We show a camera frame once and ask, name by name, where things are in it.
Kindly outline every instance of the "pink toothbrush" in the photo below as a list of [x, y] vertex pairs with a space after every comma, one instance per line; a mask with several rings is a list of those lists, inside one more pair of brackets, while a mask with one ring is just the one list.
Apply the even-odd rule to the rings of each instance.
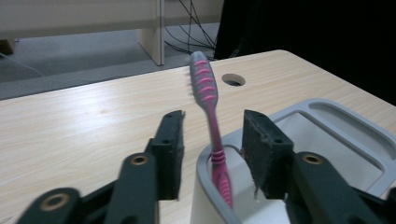
[[212, 181], [224, 201], [233, 207], [230, 174], [225, 162], [224, 148], [216, 118], [218, 87], [212, 67], [201, 51], [195, 51], [190, 56], [190, 77], [195, 102], [205, 111], [209, 126], [212, 143]]

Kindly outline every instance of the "gray floor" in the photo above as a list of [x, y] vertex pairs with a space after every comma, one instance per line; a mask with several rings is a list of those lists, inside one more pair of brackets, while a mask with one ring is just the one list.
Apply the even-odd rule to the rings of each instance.
[[[189, 26], [182, 27], [189, 31]], [[202, 27], [215, 41], [219, 24]], [[187, 34], [179, 26], [167, 28], [185, 43], [166, 31], [165, 41], [188, 49]], [[167, 45], [165, 65], [156, 65], [138, 44], [136, 35], [136, 30], [127, 30], [18, 39], [14, 54], [8, 55], [11, 60], [0, 56], [0, 100], [188, 65], [188, 53]], [[191, 37], [208, 43], [197, 25], [191, 27]], [[195, 40], [190, 39], [190, 43], [202, 45]], [[213, 49], [190, 46], [190, 51], [194, 50], [213, 56]]]

